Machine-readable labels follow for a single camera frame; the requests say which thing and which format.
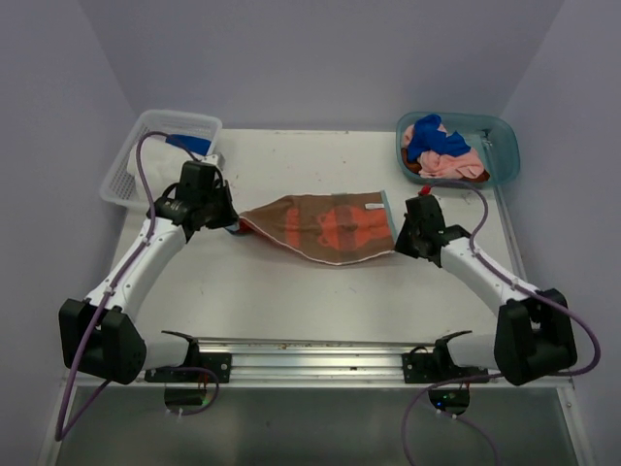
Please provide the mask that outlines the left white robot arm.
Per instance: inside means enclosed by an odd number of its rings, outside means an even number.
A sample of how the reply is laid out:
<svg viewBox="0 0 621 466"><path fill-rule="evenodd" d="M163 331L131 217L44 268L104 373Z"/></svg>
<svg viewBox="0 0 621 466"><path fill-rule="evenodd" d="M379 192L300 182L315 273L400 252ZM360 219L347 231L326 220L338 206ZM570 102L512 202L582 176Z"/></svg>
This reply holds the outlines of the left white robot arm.
<svg viewBox="0 0 621 466"><path fill-rule="evenodd" d="M65 366L129 384L143 371L168 368L180 381L202 368L194 337L173 330L143 333L137 316L169 262L203 228L236 225L229 184L214 165L187 161L180 179L148 208L142 228L110 274L82 300L58 314Z"/></svg>

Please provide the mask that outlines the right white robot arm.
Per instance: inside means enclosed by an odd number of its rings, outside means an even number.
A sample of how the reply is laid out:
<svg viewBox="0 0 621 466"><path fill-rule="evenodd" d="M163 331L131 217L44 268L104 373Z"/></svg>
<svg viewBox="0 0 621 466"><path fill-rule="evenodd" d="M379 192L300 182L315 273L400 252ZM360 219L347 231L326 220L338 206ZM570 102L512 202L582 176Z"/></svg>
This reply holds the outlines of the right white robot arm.
<svg viewBox="0 0 621 466"><path fill-rule="evenodd" d="M522 385L576 363L572 322L560 291L540 290L510 274L465 228L446 225L434 195L410 198L406 207L396 252L426 259L459 279L496 319L493 333L463 330L442 336L430 352L406 353L406 364L427 371L434 382L495 371Z"/></svg>

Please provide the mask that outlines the orange brown patterned towel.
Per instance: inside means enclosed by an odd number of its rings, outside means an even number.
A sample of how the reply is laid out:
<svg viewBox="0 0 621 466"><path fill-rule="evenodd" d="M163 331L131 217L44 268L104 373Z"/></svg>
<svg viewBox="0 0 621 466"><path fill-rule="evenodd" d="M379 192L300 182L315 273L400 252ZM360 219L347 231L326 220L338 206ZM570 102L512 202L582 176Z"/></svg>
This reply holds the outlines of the orange brown patterned towel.
<svg viewBox="0 0 621 466"><path fill-rule="evenodd" d="M391 253L397 233L382 191L286 195L239 214L242 232L331 266Z"/></svg>

